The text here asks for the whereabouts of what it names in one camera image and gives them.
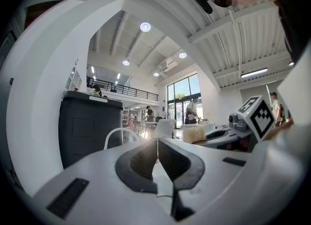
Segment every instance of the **air conditioner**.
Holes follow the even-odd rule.
[[[169,70],[171,70],[175,66],[177,66],[177,63],[172,58],[169,58],[168,60],[166,60],[166,62],[161,64],[161,66],[160,66],[161,72],[168,72]]]

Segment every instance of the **tree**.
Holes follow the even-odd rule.
[[[178,94],[175,94],[175,98],[176,98],[176,99],[181,99],[181,98],[183,98],[184,96],[186,96],[186,93],[178,93]]]

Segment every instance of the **recessed light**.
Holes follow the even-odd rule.
[[[140,25],[140,29],[141,29],[143,32],[147,33],[148,31],[151,30],[151,25],[150,25],[149,23],[147,23],[147,22],[143,22],[143,23]]]
[[[246,73],[246,74],[241,75],[241,78],[245,78],[245,77],[248,77],[248,76],[251,76],[251,75],[256,75],[256,74],[264,73],[264,72],[266,72],[267,70],[268,70],[268,68],[260,69],[260,70],[253,71],[253,72],[249,72],[249,73]]]
[[[187,56],[187,54],[185,52],[179,53],[179,57],[180,58],[185,58],[186,56]]]
[[[122,63],[123,63],[125,66],[129,66],[129,65],[130,65],[130,62],[129,62],[128,60],[124,60]]]

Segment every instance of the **fluorescent light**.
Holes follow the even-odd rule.
[[[187,53],[181,52],[181,53],[179,53],[179,57],[180,58],[185,58],[185,57],[187,57]]]
[[[123,63],[125,66],[130,65],[130,62],[129,62],[128,60],[124,60],[122,63]]]
[[[149,23],[147,23],[147,22],[143,22],[143,23],[140,25],[140,29],[141,29],[143,32],[147,33],[147,32],[149,32],[149,31],[151,30],[151,25],[150,25]]]
[[[248,76],[251,76],[251,75],[256,75],[256,74],[264,73],[264,72],[266,72],[267,70],[268,70],[268,68],[260,69],[260,70],[253,71],[253,72],[249,72],[249,73],[246,73],[246,74],[241,75],[241,78],[245,78],[245,77],[248,77]]]

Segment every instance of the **man in white shirt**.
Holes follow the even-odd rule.
[[[277,93],[273,92],[271,93],[270,96],[271,96],[271,101],[272,101],[272,113],[276,120],[275,125],[279,126],[280,121],[281,121],[281,105],[280,105],[280,102],[277,100]]]
[[[198,118],[198,115],[196,113],[197,102],[198,98],[195,97],[192,99],[192,102],[190,102],[187,106],[187,112],[189,113],[189,124],[196,124],[196,119]]]

